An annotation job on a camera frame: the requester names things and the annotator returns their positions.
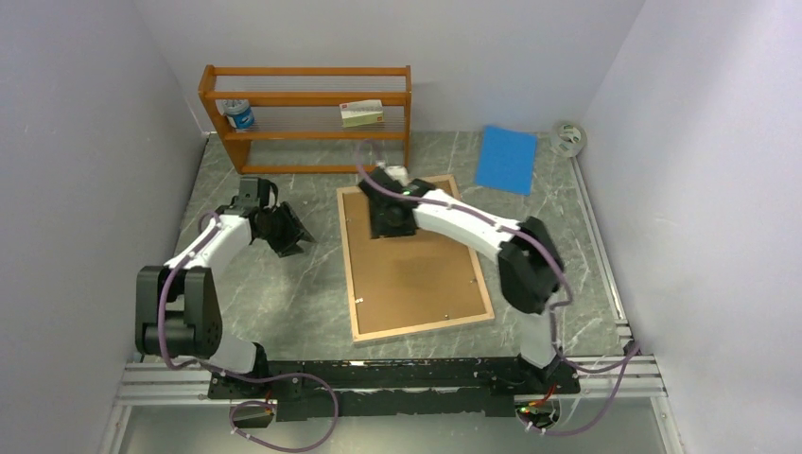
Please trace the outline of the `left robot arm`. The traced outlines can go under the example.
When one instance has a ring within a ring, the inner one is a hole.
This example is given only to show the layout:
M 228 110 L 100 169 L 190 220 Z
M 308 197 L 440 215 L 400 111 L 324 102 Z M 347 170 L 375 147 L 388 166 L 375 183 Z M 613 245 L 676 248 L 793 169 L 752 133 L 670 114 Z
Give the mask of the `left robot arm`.
M 163 265 L 136 277 L 134 340 L 144 356 L 178 371 L 198 365 L 225 398 L 260 397 L 270 389 L 265 349 L 225 331 L 215 278 L 256 240 L 280 258 L 302 253 L 312 234 L 275 183 L 243 177 L 231 201 L 203 215 L 198 236 Z

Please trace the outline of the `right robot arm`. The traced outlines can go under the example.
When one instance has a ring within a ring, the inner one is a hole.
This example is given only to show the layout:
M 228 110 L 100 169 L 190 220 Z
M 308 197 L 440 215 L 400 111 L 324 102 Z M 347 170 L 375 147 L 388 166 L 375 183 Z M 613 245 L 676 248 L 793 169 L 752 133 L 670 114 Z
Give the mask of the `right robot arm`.
M 371 235 L 414 236 L 420 231 L 446 236 L 493 261 L 504 300 L 522 317 L 520 380 L 541 393 L 565 369 L 556 334 L 553 296 L 567 295 L 565 265 L 545 223 L 534 217 L 495 216 L 457 200 L 433 183 L 403 184 L 385 169 L 361 171 L 358 184 L 369 204 Z

